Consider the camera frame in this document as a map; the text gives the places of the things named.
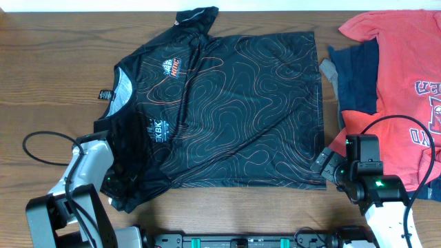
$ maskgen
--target white wall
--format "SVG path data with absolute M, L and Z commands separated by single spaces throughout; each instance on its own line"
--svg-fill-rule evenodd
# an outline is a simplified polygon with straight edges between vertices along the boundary
M 5 12 L 178 11 L 205 6 L 220 11 L 441 10 L 441 0 L 0 0 Z

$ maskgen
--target red shirt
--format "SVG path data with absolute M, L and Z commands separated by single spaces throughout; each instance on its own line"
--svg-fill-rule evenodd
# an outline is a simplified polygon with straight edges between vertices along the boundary
M 441 174 L 441 12 L 367 12 L 350 19 L 339 31 L 357 41 L 377 38 L 377 114 L 343 111 L 346 128 L 330 148 L 345 155 L 346 134 L 359 134 L 383 116 L 412 116 L 426 125 L 435 141 L 436 162 L 428 182 L 437 178 Z M 384 174 L 398 175 L 407 191 L 416 190 L 431 155 L 424 131 L 409 120 L 393 118 L 375 124 L 367 133 L 380 140 Z

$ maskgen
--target black cable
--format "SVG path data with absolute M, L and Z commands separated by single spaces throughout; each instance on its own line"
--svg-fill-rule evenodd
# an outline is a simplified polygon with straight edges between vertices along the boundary
M 323 242 L 323 244 L 325 244 L 324 246 L 321 246 L 321 247 L 325 247 L 326 246 L 326 242 L 317 234 L 317 232 L 316 232 L 316 230 L 314 230 L 314 229 L 312 229 L 311 227 L 301 227 L 299 230 L 297 230 L 296 231 L 296 233 L 294 234 L 294 241 L 297 243 L 297 245 L 300 247 L 300 248 L 305 248 L 303 245 L 301 245 L 301 244 L 299 244 L 299 242 L 297 241 L 297 235 L 302 231 L 302 230 L 304 230 L 304 229 L 310 229 L 310 230 L 312 230 L 314 233 L 315 233 L 315 235 L 317 236 L 317 238 L 320 240 L 320 241 L 322 241 Z
M 424 186 L 424 184 L 426 183 L 427 179 L 429 178 L 430 173 L 432 172 L 433 164 L 435 163 L 435 142 L 433 141 L 433 138 L 432 138 L 432 135 L 430 134 L 430 131 L 419 120 L 417 120 L 415 118 L 412 118 L 410 116 L 405 116 L 405 115 L 400 115 L 400 114 L 391 115 L 391 116 L 385 116 L 385 117 L 379 118 L 378 120 L 376 120 L 376 121 L 372 122 L 371 124 L 369 124 L 363 130 L 363 132 L 361 132 L 361 134 L 364 134 L 369 128 L 371 128 L 376 123 L 378 123 L 380 121 L 383 121 L 383 120 L 387 120 L 389 118 L 405 118 L 405 119 L 408 119 L 410 121 L 413 121 L 414 123 L 417 123 L 426 132 L 427 137 L 429 138 L 430 148 L 431 148 L 431 153 L 432 153 L 431 154 L 431 158 L 430 158 L 429 168 L 427 169 L 426 175 L 421 180 L 421 183 L 418 185 L 418 188 L 416 189 L 415 193 L 411 197 L 411 200 L 409 201 L 409 204 L 406 206 L 406 209 L 404 211 L 404 217 L 403 217 L 404 237 L 406 238 L 407 246 L 409 248 L 412 248 L 411 239 L 410 239 L 410 235 L 411 234 L 409 234 L 409 228 L 407 227 L 407 218 L 409 217 L 409 212 L 411 211 L 413 202 L 415 202 L 416 196 L 420 193 L 422 187 Z
M 80 225 L 80 227 L 83 229 L 86 238 L 89 240 L 90 246 L 92 248 L 96 248 L 96 243 L 95 240 L 92 238 L 92 235 L 90 234 L 89 229 L 86 227 L 84 220 L 82 219 L 82 217 L 80 216 L 80 213 L 78 212 L 78 210 L 76 209 L 76 203 L 74 202 L 74 200 L 72 199 L 72 193 L 70 192 L 70 184 L 71 184 L 71 180 L 72 177 L 74 175 L 74 172 L 76 170 L 76 168 L 78 167 L 79 163 L 81 162 L 81 159 L 84 156 L 84 149 L 81 147 L 80 143 L 78 143 L 76 140 L 74 140 L 73 138 L 70 138 L 69 136 L 66 136 L 65 134 L 60 134 L 58 132 L 51 132 L 51 131 L 40 131 L 40 132 L 33 132 L 31 134 L 28 134 L 24 139 L 23 139 L 23 150 L 24 152 L 31 158 L 33 158 L 36 161 L 42 162 L 42 163 L 47 163 L 49 165 L 60 165 L 60 166 L 66 166 L 69 164 L 63 164 L 63 163 L 53 163 L 50 161 L 45 161 L 43 159 L 37 158 L 36 156 L 32 155 L 28 149 L 26 148 L 26 142 L 28 141 L 29 138 L 36 136 L 36 135 L 41 135 L 41 134 L 49 134 L 49 135 L 55 135 L 55 136 L 59 136 L 61 138 L 65 138 L 71 142 L 73 142 L 80 150 L 78 158 L 76 159 L 75 163 L 73 164 L 71 170 L 69 171 L 68 176 L 65 178 L 65 187 L 64 187 L 64 191 L 65 191 L 65 195 L 66 198 L 68 200 L 68 204 L 72 210 L 72 213 L 74 214 L 76 220 L 78 221 L 78 224 Z

